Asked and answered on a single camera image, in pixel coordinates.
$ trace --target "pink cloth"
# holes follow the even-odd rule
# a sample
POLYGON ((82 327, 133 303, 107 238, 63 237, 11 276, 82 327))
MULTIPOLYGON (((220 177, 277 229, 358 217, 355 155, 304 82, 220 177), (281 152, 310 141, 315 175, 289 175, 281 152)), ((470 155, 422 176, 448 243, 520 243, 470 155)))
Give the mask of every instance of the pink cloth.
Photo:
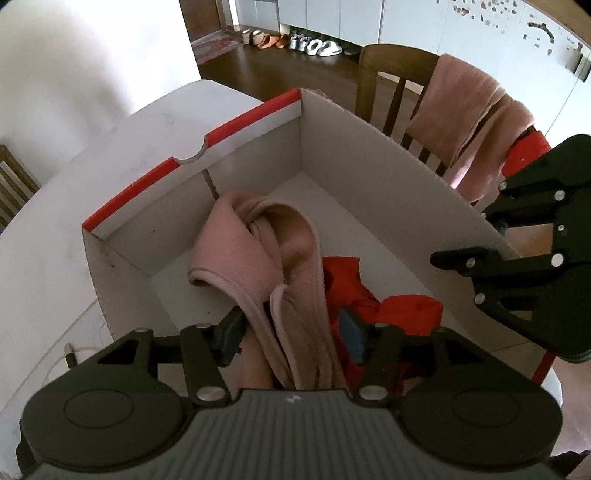
POLYGON ((245 192, 224 194, 195 241, 189 281, 219 288, 248 318, 240 388, 270 388, 271 372, 285 388, 345 388, 318 237, 295 207, 245 192))
POLYGON ((444 54, 407 132, 449 167, 444 180, 474 202, 488 191, 511 145, 533 123, 529 110, 494 78, 444 54))

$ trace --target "white shoe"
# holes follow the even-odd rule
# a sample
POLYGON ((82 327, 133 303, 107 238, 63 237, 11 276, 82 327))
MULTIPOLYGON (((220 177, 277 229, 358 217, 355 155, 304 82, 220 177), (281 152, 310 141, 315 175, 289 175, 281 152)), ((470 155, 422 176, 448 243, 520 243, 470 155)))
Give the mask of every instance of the white shoe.
POLYGON ((310 37, 300 37, 300 42, 297 44, 297 51, 306 51, 310 37))
POLYGON ((317 55, 319 57, 331 57, 332 55, 338 55, 343 51, 343 47, 337 45, 334 40, 327 40, 320 47, 317 55))
POLYGON ((323 44, 324 42, 319 38, 312 40, 306 47, 306 53, 308 55, 316 55, 323 44))

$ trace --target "white wall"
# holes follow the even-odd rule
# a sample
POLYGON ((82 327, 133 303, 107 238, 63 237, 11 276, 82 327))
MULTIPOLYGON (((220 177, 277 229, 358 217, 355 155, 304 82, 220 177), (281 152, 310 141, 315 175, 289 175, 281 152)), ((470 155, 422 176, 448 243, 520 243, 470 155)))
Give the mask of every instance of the white wall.
POLYGON ((199 79, 177 0, 12 0, 0 10, 0 142, 40 183, 199 79))

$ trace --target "white logo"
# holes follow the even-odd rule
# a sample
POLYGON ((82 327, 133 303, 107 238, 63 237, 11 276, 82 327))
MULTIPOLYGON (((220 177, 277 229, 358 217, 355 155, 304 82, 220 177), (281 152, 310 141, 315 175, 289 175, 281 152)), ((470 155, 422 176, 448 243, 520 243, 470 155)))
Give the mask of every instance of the white logo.
POLYGON ((291 397, 286 397, 285 400, 293 405, 297 401, 301 401, 301 397, 299 395, 294 394, 291 397))

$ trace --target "red garment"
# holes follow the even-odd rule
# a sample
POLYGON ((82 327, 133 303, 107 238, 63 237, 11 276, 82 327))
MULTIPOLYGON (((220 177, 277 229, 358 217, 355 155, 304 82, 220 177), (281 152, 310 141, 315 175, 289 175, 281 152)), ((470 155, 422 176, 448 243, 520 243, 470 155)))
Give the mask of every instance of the red garment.
POLYGON ((501 171, 505 178, 508 179, 550 150, 550 144, 542 132, 532 132, 509 149, 505 165, 501 171))
MULTIPOLYGON (((366 323, 384 322, 401 327, 407 335, 428 336, 441 324, 443 304, 424 295, 388 297, 380 303, 361 283, 359 258, 324 257, 324 287, 330 330, 349 390, 355 391, 365 372, 349 357, 339 333, 339 311, 351 306, 366 323)), ((411 378, 411 368, 402 369, 402 378, 411 378)))

